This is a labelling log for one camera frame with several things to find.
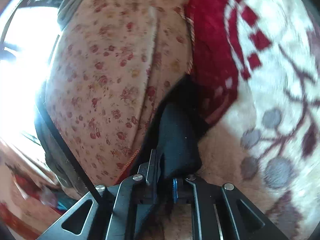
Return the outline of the black pants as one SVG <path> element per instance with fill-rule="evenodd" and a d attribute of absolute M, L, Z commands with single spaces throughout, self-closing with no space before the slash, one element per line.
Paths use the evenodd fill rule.
<path fill-rule="evenodd" d="M 183 177 L 202 165 L 198 142 L 208 130 L 200 117 L 198 87 L 190 75 L 182 77 L 160 102 L 145 135 L 140 157 L 156 150 L 163 179 Z"/>

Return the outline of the floral pink quilt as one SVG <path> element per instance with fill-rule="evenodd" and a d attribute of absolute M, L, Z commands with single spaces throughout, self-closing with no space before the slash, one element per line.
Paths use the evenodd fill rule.
<path fill-rule="evenodd" d="M 189 70 L 188 0 L 82 0 L 46 85 L 47 111 L 94 184 L 133 162 L 160 101 Z"/>

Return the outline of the red white plush blanket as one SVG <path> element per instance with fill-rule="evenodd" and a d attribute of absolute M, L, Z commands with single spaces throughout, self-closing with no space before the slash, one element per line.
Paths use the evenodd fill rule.
<path fill-rule="evenodd" d="M 319 25 L 302 0 L 140 0 L 157 33 L 137 138 L 184 75 L 199 175 L 234 183 L 289 239 L 319 224 Z"/>

